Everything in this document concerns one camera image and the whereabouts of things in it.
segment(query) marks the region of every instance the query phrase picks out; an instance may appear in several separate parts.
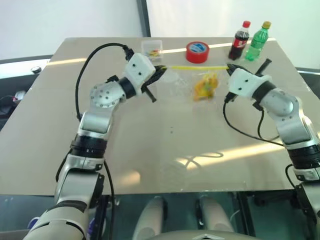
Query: table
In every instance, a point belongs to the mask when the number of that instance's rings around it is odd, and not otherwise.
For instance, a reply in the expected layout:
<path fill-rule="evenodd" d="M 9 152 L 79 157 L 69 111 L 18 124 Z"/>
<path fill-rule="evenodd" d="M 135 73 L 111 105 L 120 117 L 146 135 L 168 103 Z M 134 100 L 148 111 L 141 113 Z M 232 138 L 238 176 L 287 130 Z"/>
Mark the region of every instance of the table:
<path fill-rule="evenodd" d="M 163 41 L 166 51 L 161 64 L 167 66 L 191 66 L 183 48 L 195 40 L 211 45 L 202 66 L 230 62 L 226 44 L 232 42 L 230 37 L 155 39 Z M 61 44 L 0 132 L 0 194 L 54 194 L 56 171 L 79 125 L 74 92 L 86 57 L 97 46 L 110 42 L 127 44 L 139 52 L 142 40 L 67 38 Z M 109 47 L 91 60 L 80 84 L 82 112 L 89 106 L 89 91 L 95 84 L 112 75 L 120 77 L 126 64 L 124 56 L 119 47 Z M 302 99 L 305 114 L 319 131 L 320 112 L 314 111 L 319 100 L 277 41 L 268 41 L 256 62 L 240 59 L 235 63 L 254 72 L 266 57 L 273 62 L 264 73 L 271 75 L 279 88 Z M 151 103 L 144 95 L 130 99 L 117 110 L 105 153 L 116 194 L 289 189 L 284 172 L 290 163 L 287 151 L 243 136 L 225 123 L 222 105 L 228 75 L 218 72 L 219 87 L 212 101 L 193 102 L 186 93 L 192 87 L 190 76 L 198 73 L 178 74 L 181 79 L 167 75 L 150 87 L 157 102 Z M 238 97 L 227 106 L 227 114 L 238 128 L 256 133 L 260 113 L 249 99 Z M 262 134 L 266 138 L 277 134 L 269 117 Z M 297 183 L 292 172 L 290 176 Z M 110 193 L 107 181 L 103 194 Z"/>

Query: white wall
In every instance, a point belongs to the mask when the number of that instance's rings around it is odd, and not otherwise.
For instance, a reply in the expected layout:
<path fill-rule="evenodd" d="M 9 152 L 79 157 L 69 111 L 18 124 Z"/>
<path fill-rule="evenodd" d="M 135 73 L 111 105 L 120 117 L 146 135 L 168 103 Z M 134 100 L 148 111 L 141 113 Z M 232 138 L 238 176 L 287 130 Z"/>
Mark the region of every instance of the white wall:
<path fill-rule="evenodd" d="M 233 37 L 244 20 L 253 36 L 271 21 L 269 36 L 296 67 L 320 68 L 320 0 L 147 0 L 147 7 L 152 37 Z"/>
<path fill-rule="evenodd" d="M 141 37 L 136 0 L 0 0 L 0 60 L 54 54 L 68 37 Z"/>

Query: red cap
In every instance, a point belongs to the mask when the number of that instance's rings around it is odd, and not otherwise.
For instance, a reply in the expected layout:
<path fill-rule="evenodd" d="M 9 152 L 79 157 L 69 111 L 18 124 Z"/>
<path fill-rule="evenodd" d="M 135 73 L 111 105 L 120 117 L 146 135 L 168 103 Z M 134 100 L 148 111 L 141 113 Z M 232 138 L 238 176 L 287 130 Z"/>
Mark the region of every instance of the red cap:
<path fill-rule="evenodd" d="M 242 24 L 242 27 L 248 28 L 248 27 L 250 27 L 250 24 L 251 24 L 250 21 L 244 21 L 243 24 Z"/>

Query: clear plastic container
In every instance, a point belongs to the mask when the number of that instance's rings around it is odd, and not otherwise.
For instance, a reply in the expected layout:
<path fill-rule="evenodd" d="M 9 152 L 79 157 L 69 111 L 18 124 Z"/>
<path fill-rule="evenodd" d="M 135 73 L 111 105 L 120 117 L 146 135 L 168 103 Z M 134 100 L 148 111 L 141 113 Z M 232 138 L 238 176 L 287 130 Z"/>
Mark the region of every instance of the clear plastic container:
<path fill-rule="evenodd" d="M 163 58 L 162 40 L 145 40 L 141 42 L 141 53 L 151 61 L 159 61 Z"/>

